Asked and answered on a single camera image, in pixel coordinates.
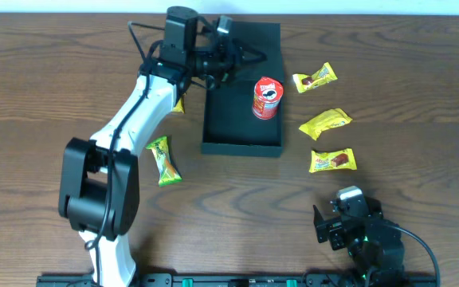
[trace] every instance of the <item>black tray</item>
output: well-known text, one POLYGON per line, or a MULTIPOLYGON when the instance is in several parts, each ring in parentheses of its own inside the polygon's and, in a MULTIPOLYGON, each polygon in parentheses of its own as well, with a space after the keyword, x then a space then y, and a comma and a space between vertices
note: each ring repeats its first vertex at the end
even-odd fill
POLYGON ((284 83, 281 28, 276 23, 234 22, 232 37, 267 54, 267 61, 238 70, 221 88, 207 91, 202 153, 279 157, 283 150, 283 102, 270 120, 253 114, 254 85, 261 77, 284 83))

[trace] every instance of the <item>white wall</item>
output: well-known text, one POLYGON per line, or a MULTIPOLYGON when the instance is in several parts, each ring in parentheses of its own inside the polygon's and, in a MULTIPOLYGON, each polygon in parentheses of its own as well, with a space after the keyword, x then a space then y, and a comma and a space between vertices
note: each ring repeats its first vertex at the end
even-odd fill
POLYGON ((458 0, 0 0, 0 12, 164 13, 174 5, 206 14, 459 15, 458 0))

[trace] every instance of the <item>red can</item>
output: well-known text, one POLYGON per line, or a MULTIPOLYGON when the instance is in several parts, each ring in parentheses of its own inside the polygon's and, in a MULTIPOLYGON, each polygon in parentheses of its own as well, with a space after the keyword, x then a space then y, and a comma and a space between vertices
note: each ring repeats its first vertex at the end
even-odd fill
POLYGON ((253 113, 262 120, 272 119, 277 114, 277 105, 283 96, 280 82, 262 77, 254 86, 253 113))

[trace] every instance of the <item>wood grain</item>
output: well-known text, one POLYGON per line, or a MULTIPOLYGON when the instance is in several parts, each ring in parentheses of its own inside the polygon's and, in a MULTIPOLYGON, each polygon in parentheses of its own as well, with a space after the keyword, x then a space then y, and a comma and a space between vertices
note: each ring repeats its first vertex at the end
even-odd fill
MULTIPOLYGON (((285 149, 279 159, 201 155, 204 92, 154 136, 172 136, 184 181, 157 187, 151 153, 139 173, 130 231, 141 268, 179 273, 303 273, 345 269, 344 251, 316 242, 312 205, 358 185, 386 217, 420 235, 459 286, 459 17, 241 16, 280 22, 286 73, 329 61, 338 80, 298 94, 285 85, 285 149), (318 141, 298 127, 329 108, 354 121, 318 141), (352 147, 358 170, 308 173, 310 151, 352 147)), ((126 22, 163 15, 0 14, 0 286, 30 286, 44 272, 91 268, 79 236, 57 213, 61 157, 127 99, 139 54, 126 22)), ((157 31, 140 31, 150 43, 157 31)), ((433 272, 406 238, 406 269, 433 272)))

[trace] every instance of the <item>yellow candy wrapper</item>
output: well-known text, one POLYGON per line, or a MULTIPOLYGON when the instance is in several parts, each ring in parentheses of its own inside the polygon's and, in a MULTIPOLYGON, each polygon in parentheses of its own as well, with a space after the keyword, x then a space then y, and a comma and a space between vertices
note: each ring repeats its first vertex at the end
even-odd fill
POLYGON ((318 88, 321 85, 325 85, 332 81, 337 80, 331 65, 327 62, 324 64, 322 69, 319 69, 316 73, 309 75, 304 74, 293 74, 293 81, 297 91, 305 92, 310 89, 318 88))
POLYGON ((169 148, 167 147, 167 137, 161 136, 157 140, 152 141, 147 145, 147 149, 151 149, 157 167, 159 168, 159 186, 163 187, 168 184, 182 181, 182 177, 171 165, 169 157, 169 148))
POLYGON ((311 151, 311 166, 309 172, 330 171, 336 169, 356 170, 354 152, 351 148, 345 148, 342 151, 321 152, 311 151))
POLYGON ((183 97, 184 96, 185 96, 185 93, 182 95, 178 103, 176 103, 175 107, 173 108, 173 112, 185 113, 185 108, 183 108, 183 97))
POLYGON ((343 112, 341 108, 335 108, 320 113, 318 116, 310 119, 307 123, 302 124, 299 129, 316 140, 323 131, 327 131, 331 128, 342 127, 350 122, 350 116, 343 112))

